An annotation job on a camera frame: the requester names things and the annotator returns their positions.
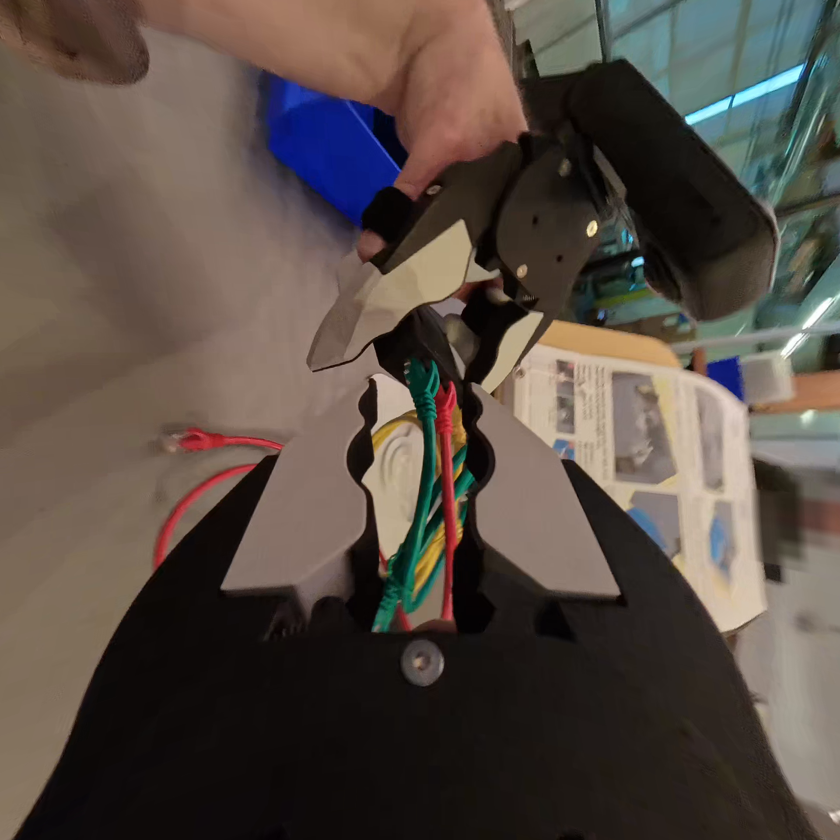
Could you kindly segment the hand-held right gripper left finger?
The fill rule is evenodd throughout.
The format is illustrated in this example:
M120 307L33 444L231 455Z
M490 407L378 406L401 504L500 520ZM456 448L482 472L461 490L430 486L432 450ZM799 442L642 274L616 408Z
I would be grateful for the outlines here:
M380 588L373 498L363 481L376 420L370 378L285 445L224 577L225 594L347 601Z

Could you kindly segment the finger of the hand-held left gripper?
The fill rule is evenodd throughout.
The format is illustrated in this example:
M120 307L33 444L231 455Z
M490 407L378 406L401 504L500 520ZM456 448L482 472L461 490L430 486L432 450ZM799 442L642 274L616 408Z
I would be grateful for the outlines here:
M501 289L479 289L463 310L463 323L474 337L465 382L498 387L517 366L543 315L507 296Z
M414 309L443 301L465 284L499 277L498 269L478 266L475 255L463 220L386 274L355 253L346 255L338 272L339 295L311 343L310 371L352 362Z

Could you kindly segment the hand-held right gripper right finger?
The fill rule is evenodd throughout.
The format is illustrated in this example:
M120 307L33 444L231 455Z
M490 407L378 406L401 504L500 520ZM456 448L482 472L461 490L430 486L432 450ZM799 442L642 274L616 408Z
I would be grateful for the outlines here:
M514 584L537 596L617 601L620 587L574 490L569 462L477 384L467 384L465 423L476 491L469 539L480 587Z

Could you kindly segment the black ethernet switch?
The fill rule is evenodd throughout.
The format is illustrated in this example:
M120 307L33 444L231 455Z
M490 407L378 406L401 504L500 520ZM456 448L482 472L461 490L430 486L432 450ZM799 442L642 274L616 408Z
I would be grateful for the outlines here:
M435 362L440 382L443 385L453 382L461 401L463 374L448 341L444 317L430 305L409 312L394 330L375 339L373 346L381 368L402 385L408 385L406 371L412 359L425 367Z

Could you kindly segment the blue plastic bin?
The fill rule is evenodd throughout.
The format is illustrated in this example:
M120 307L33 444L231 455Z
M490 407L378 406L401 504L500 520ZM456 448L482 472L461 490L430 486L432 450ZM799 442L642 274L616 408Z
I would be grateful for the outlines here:
M394 118L268 72L260 89L269 151L360 227L365 208L394 183L407 159Z

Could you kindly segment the person's left hand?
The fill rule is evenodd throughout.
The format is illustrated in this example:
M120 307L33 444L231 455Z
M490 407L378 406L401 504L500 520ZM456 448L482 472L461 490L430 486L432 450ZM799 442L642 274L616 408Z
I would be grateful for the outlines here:
M394 186L417 200L450 165L528 125L487 2L291 2L290 69L305 87L395 120L407 159Z

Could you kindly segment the printed instruction sheet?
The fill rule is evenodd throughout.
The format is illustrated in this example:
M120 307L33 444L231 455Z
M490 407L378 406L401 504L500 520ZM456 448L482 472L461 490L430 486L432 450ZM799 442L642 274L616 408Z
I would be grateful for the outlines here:
M766 610L746 407L678 366L536 344L506 394L659 546L719 630Z

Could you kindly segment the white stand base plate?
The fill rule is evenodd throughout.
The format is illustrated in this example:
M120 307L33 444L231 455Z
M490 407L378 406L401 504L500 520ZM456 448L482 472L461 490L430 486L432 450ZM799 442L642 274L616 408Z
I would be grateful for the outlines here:
M389 559L414 519L424 439L407 387L384 373L374 374L372 381L377 397L374 460L363 483L373 499L381 551Z

